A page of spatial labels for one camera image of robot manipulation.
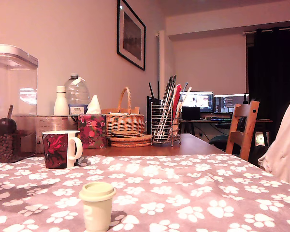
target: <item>framed picture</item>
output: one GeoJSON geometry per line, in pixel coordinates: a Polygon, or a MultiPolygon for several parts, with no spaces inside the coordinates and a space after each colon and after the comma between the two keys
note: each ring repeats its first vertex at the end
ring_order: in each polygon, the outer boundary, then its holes
{"type": "Polygon", "coordinates": [[[125,0],[117,0],[117,54],[145,70],[146,26],[125,0]]]}

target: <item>tissue box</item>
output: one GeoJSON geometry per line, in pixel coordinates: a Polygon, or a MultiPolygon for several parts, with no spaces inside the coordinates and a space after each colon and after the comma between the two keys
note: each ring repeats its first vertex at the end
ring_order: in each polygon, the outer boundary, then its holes
{"type": "Polygon", "coordinates": [[[106,147],[105,115],[79,115],[77,125],[83,149],[106,147]]]}

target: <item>mug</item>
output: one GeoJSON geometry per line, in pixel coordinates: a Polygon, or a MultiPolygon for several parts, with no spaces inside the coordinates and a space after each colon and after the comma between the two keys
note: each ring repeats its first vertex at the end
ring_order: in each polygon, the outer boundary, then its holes
{"type": "Polygon", "coordinates": [[[78,130],[42,132],[46,168],[71,168],[83,154],[83,145],[75,135],[78,130]]]}

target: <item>curtain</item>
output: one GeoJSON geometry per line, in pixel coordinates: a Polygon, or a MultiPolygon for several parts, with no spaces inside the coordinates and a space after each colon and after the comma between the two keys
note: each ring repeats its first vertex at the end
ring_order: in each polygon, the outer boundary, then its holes
{"type": "Polygon", "coordinates": [[[248,58],[248,86],[249,99],[260,102],[257,119],[274,122],[274,139],[290,103],[290,29],[257,30],[248,58]]]}

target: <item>small cup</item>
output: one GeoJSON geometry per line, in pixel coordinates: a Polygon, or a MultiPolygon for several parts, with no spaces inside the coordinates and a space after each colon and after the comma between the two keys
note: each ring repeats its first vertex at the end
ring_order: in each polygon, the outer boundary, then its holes
{"type": "Polygon", "coordinates": [[[42,132],[46,168],[71,168],[83,154],[83,145],[75,135],[78,130],[42,132]]]}
{"type": "Polygon", "coordinates": [[[116,189],[109,183],[90,182],[83,185],[79,198],[84,204],[86,232],[105,232],[109,229],[115,194],[116,189]]]}

